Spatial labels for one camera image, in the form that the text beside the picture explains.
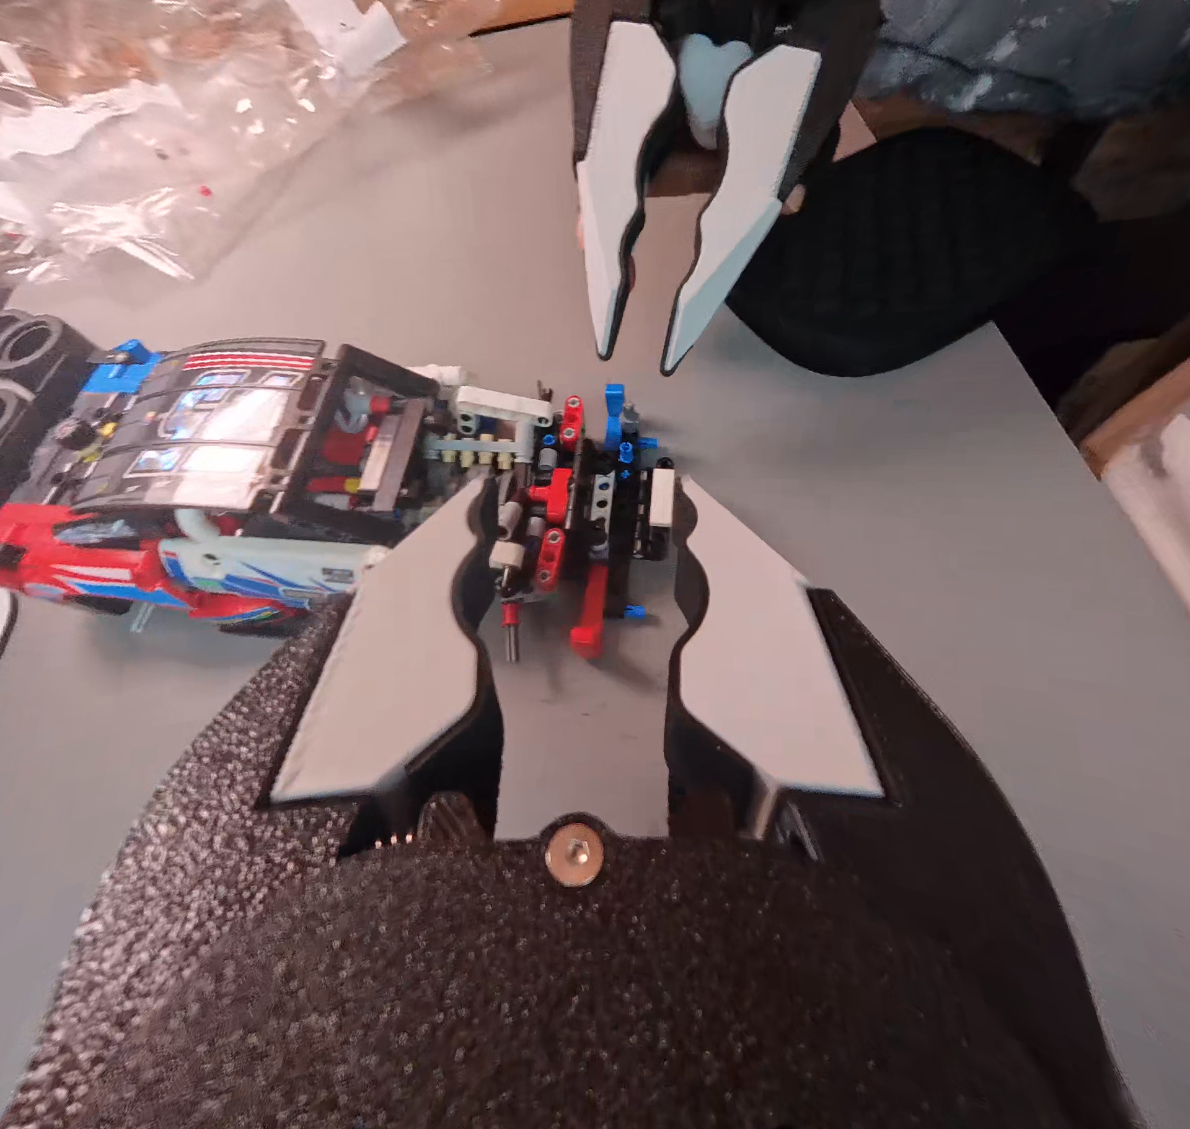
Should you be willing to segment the toy brick race car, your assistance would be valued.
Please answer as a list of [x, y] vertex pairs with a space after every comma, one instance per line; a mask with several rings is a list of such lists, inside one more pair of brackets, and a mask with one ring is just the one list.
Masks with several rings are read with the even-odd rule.
[[221, 337], [177, 351], [97, 348], [70, 411], [2, 508], [3, 636], [19, 597], [225, 634], [286, 639], [354, 594], [476, 476], [499, 485], [491, 557], [508, 660], [530, 603], [584, 589], [570, 634], [603, 652], [635, 562], [663, 562], [675, 465], [621, 384], [605, 428], [557, 401], [400, 367], [314, 339]]

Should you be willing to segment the black toy tyre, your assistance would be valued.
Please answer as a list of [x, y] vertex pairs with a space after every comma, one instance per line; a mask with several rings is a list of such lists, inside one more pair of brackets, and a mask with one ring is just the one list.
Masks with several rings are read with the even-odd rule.
[[56, 316], [2, 312], [2, 380], [30, 392], [60, 375], [84, 380], [96, 352], [97, 345]]
[[38, 446], [70, 411], [74, 397], [71, 388], [34, 392], [14, 380], [2, 380], [2, 505], [27, 480]]

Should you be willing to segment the grey desk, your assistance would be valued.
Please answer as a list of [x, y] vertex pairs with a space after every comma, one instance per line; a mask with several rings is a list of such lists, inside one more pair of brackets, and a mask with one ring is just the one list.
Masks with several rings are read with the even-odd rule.
[[[566, 23], [484, 40], [492, 71], [347, 121], [202, 280], [119, 262], [23, 288], [97, 344], [339, 336], [492, 388], [622, 381], [683, 472], [833, 589], [966, 737], [1043, 857], [1143, 1119], [1188, 1126], [1188, 612], [995, 331], [869, 380], [777, 359], [720, 314], [669, 379], [695, 199], [650, 203], [614, 360], [576, 241]], [[499, 836], [572, 812], [666, 830], [665, 674], [680, 619], [610, 666], [529, 624], [500, 666]], [[157, 784], [277, 643], [168, 614], [22, 602], [3, 655], [3, 1109], [80, 915]]]

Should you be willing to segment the person's right hand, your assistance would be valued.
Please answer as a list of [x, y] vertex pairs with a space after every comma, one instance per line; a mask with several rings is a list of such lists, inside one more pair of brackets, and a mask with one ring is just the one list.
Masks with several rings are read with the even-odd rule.
[[719, 152], [698, 145], [682, 146], [665, 154], [647, 181], [647, 198], [686, 198], [712, 195], [720, 182]]

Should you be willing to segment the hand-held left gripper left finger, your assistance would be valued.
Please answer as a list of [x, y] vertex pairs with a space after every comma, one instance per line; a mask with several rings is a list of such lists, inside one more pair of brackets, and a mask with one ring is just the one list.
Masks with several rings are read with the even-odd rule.
[[499, 485], [476, 476], [358, 586], [271, 801], [372, 797], [464, 729], [483, 695]]

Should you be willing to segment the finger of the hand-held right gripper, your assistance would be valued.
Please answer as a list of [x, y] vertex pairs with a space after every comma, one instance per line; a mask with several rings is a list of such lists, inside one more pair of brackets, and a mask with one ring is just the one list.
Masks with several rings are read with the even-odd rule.
[[598, 356], [615, 348], [645, 225], [646, 154], [674, 97], [670, 49], [649, 21], [613, 21], [586, 156], [577, 162], [587, 304]]
[[662, 372], [675, 373], [773, 227], [821, 55], [772, 47], [732, 76], [722, 117], [719, 186], [699, 215], [696, 255], [675, 296]]

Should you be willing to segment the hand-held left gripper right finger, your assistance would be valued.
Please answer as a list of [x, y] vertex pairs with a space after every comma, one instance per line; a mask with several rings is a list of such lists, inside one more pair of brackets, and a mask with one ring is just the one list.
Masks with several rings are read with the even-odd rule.
[[805, 575], [692, 477], [678, 484], [674, 550], [670, 834], [780, 841], [789, 801], [882, 802]]

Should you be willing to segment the person's pale patterned sweatshirt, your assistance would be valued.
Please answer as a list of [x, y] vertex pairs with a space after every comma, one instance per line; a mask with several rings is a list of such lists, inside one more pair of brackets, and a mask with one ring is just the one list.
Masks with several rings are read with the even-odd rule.
[[1179, 412], [1109, 461], [1103, 481], [1189, 606], [1189, 416]]

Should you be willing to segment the black mesh chair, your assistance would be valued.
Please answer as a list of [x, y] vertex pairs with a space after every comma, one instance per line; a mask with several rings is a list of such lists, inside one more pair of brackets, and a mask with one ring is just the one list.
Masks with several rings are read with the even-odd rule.
[[922, 361], [1091, 243], [1074, 186], [967, 130], [906, 130], [816, 171], [726, 299], [768, 348], [836, 379]]

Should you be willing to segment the pile of clear plastic bags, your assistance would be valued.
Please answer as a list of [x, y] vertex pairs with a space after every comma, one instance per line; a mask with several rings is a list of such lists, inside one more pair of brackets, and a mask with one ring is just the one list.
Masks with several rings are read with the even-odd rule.
[[344, 120], [484, 71], [502, 0], [3, 7], [3, 287], [127, 256], [205, 274]]

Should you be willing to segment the person's right forearm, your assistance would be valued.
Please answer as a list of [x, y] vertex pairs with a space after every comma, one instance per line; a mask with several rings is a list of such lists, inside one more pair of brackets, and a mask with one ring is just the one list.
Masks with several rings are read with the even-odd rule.
[[857, 96], [1117, 120], [1188, 98], [1189, 0], [882, 0]]

